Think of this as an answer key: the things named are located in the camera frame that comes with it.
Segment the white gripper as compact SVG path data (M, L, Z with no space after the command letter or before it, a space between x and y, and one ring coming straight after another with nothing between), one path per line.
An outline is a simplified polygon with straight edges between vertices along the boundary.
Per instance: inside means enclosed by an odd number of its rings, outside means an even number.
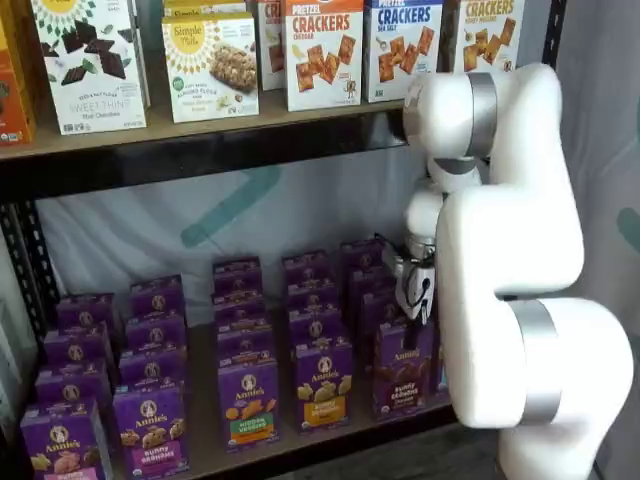
M430 264L405 262L396 284L396 300L409 319L403 348L417 350L419 338L431 315L435 293L435 267Z

